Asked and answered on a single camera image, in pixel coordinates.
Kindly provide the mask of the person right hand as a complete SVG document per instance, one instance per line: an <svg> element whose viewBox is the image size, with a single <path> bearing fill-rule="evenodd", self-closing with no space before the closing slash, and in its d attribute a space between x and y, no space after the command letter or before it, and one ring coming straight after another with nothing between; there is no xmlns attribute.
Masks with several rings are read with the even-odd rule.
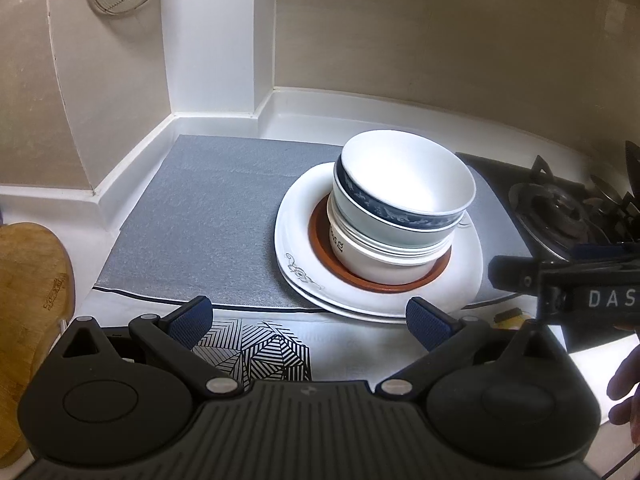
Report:
<svg viewBox="0 0 640 480"><path fill-rule="evenodd" d="M639 363L640 349L634 348L626 359L620 363L613 377L608 382L606 394L616 404L608 412L608 419L613 425L629 424L631 442L639 445Z"/></svg>

